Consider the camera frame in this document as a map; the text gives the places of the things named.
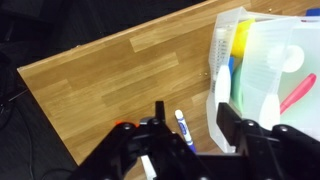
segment red marker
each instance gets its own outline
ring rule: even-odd
[[[312,88],[316,82],[317,76],[313,73],[309,74],[290,94],[289,96],[281,103],[280,105],[280,114],[282,114],[287,108],[292,104],[301,99],[306,95],[309,90]]]

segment marker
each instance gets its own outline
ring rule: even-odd
[[[313,73],[309,74],[281,103],[280,114],[282,114],[292,104],[306,95],[316,82],[317,76]]]
[[[195,153],[196,152],[196,147],[193,144],[186,120],[183,117],[182,111],[181,110],[176,110],[175,112],[176,118],[178,120],[179,123],[179,127],[180,130],[183,134],[183,137],[185,139],[185,141],[187,142],[187,145],[189,146],[189,148]]]

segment wood grain surface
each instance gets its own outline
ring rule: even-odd
[[[79,164],[117,120],[138,123],[165,102],[167,125],[180,134],[184,112],[200,152],[220,153],[208,134],[208,54],[216,15],[247,10],[304,15],[318,0],[209,0],[18,69]],[[128,179],[145,179],[141,163]]]

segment plastic container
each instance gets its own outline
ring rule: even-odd
[[[229,63],[237,24],[252,18],[256,23],[249,31],[241,73],[242,117],[255,120],[267,129],[278,123],[288,124],[318,139],[320,130],[314,127],[320,126],[320,120],[317,121],[316,118],[317,107],[320,107],[320,96],[317,95],[317,91],[320,92],[320,54],[317,51],[317,47],[320,47],[319,17],[265,15],[247,12],[242,7],[219,14],[213,32],[209,54],[211,88],[207,99],[211,138],[223,152],[234,152],[235,148],[228,144],[216,124],[215,86],[220,67]],[[305,62],[298,71],[283,73],[285,52],[289,45],[297,45],[303,49]],[[319,82],[281,116],[274,113],[278,112],[279,103],[294,89],[297,79],[302,80],[310,73],[316,74]],[[267,97],[272,97],[271,105],[266,105]],[[259,122],[268,118],[279,118],[279,121]]]

